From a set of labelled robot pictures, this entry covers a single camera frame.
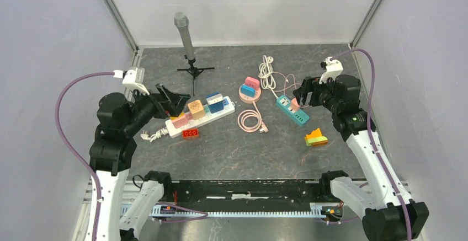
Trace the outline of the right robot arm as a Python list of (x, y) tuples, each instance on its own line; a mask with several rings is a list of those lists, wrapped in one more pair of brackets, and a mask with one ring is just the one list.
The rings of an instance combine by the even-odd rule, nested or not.
[(393, 171), (371, 116), (360, 107), (361, 81), (340, 75), (322, 83), (306, 77), (293, 91), (301, 104), (322, 106), (331, 113), (333, 126), (354, 153), (370, 187), (370, 194), (356, 186), (342, 171), (328, 171), (319, 179), (325, 201), (343, 201), (361, 220), (368, 240), (413, 240), (429, 217), (424, 202), (416, 202)]

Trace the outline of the pink round socket with cable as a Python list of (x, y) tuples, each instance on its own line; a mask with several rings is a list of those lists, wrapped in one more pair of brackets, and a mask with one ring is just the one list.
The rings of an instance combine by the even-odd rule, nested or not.
[[(267, 133), (269, 132), (268, 127), (266, 126), (265, 122), (263, 121), (262, 115), (257, 107), (257, 101), (260, 99), (261, 96), (261, 89), (256, 90), (256, 95), (254, 98), (247, 97), (240, 93), (239, 88), (239, 98), (245, 104), (253, 105), (254, 109), (246, 109), (241, 111), (237, 117), (237, 124), (244, 132), (252, 133), (252, 132), (260, 132), (260, 133)], [(257, 123), (253, 126), (246, 125), (246, 121), (250, 118), (256, 119)]]

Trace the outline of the blue adapter plug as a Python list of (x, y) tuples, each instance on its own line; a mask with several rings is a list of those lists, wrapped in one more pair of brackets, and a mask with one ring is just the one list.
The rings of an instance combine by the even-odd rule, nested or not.
[(243, 84), (240, 87), (240, 93), (247, 97), (254, 98), (256, 95), (256, 90), (250, 86)]

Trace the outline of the pink adapter plug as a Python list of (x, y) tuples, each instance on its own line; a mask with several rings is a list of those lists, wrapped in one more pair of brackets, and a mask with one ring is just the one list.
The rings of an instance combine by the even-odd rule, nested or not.
[(244, 81), (244, 84), (248, 87), (251, 87), (255, 90), (260, 89), (260, 81), (253, 77), (247, 77)]

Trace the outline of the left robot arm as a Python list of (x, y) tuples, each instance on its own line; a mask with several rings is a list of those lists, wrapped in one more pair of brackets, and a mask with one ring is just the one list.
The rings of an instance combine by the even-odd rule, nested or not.
[(99, 125), (89, 150), (95, 210), (91, 213), (87, 240), (137, 240), (137, 226), (120, 228), (118, 216), (137, 147), (134, 137), (152, 118), (179, 116), (190, 99), (190, 94), (171, 92), (162, 84), (156, 84), (156, 88), (157, 92), (150, 94), (135, 90), (134, 101), (117, 92), (99, 101)]

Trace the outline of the yellow cube adapter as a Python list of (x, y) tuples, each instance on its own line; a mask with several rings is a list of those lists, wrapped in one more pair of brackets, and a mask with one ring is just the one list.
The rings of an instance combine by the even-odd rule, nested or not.
[(182, 113), (180, 113), (178, 116), (171, 116), (171, 117), (170, 117), (170, 120), (171, 120), (171, 121), (174, 121), (174, 120), (176, 120), (176, 119), (178, 119), (178, 118), (184, 117), (184, 115), (185, 115), (185, 113), (182, 112)]

